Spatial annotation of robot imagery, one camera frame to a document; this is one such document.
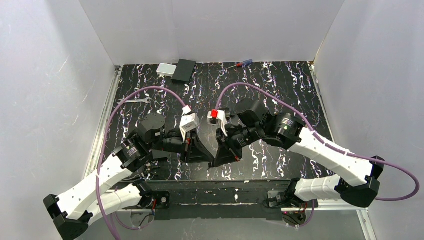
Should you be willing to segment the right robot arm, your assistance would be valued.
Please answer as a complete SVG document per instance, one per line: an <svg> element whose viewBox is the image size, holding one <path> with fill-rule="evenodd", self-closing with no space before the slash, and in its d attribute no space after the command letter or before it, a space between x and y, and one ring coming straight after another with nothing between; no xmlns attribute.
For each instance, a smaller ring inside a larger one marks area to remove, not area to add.
<svg viewBox="0 0 424 240"><path fill-rule="evenodd" d="M382 164L354 158L348 150L336 151L329 140L309 130L299 117L288 111L273 114L259 101L243 99L236 105L235 114L240 125L227 123L223 110L213 109L207 115L208 123L217 126L218 142L210 168L239 162L244 147L263 141L300 154L333 172L324 178L292 179L284 194L275 198L276 202L295 205L316 199L341 199L367 208L377 198Z"/></svg>

